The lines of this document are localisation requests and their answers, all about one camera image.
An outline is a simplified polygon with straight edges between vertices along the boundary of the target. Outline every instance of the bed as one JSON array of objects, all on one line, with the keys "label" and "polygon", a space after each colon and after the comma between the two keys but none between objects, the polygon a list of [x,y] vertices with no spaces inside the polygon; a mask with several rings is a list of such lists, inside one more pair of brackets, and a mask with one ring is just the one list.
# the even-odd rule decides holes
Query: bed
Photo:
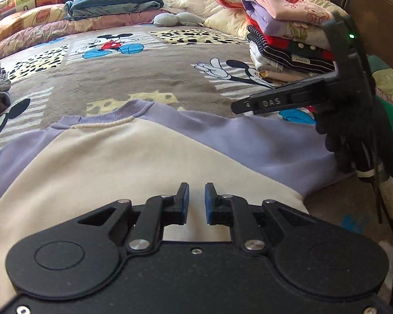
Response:
[{"label": "bed", "polygon": [[[64,2],[13,0],[1,13],[6,16],[24,6]],[[339,5],[346,3],[340,0]],[[6,54],[2,66],[12,82],[12,105],[0,116],[0,150],[23,134],[58,122],[63,115],[99,116],[136,99],[165,104],[178,112],[234,117],[233,100],[280,85],[256,75],[247,41],[241,37],[206,27],[125,26],[124,22],[102,29],[92,24],[76,32],[38,35],[32,31],[29,37],[34,40],[29,45],[10,52],[4,52],[10,48],[8,43],[0,45],[0,53]],[[44,30],[49,25],[36,27]],[[18,36],[11,35],[15,46]],[[380,62],[373,70],[378,94],[393,103],[393,64],[383,52],[374,52],[369,51],[387,63]],[[284,113],[269,117],[281,121],[283,127],[297,123],[311,129],[312,115],[307,110],[294,112],[290,117]],[[292,178],[302,184],[305,176]],[[393,180],[382,189],[393,215]],[[302,196],[312,215],[364,234],[390,250],[389,226],[377,226],[369,185],[355,177],[332,176],[308,184]],[[382,296],[387,298],[388,293],[388,288],[382,288]]]}]

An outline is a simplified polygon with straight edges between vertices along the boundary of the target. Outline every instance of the folded purple garment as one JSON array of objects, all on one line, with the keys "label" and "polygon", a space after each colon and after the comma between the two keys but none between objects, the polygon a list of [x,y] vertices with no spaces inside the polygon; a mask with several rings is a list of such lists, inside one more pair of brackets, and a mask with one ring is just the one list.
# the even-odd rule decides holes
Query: folded purple garment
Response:
[{"label": "folded purple garment", "polygon": [[255,20],[262,32],[269,36],[283,36],[287,33],[287,21],[275,20],[255,0],[242,0],[246,13]]}]

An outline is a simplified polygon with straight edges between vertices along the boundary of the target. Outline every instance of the screw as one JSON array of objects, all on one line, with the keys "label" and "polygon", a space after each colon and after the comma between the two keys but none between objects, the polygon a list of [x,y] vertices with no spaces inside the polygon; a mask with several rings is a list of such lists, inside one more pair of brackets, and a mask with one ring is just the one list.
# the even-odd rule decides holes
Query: screw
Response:
[{"label": "screw", "polygon": [[134,250],[144,250],[150,246],[150,242],[146,239],[133,239],[128,243],[128,245]]},{"label": "screw", "polygon": [[377,309],[374,307],[368,307],[364,310],[364,314],[377,314]]},{"label": "screw", "polygon": [[202,249],[201,248],[193,248],[192,250],[191,250],[191,253],[193,253],[194,255],[200,255],[200,254],[202,254]]},{"label": "screw", "polygon": [[19,306],[16,308],[17,314],[30,314],[30,310],[26,306]]},{"label": "screw", "polygon": [[250,239],[245,242],[245,248],[248,250],[262,250],[265,248],[265,242],[258,239]]}]

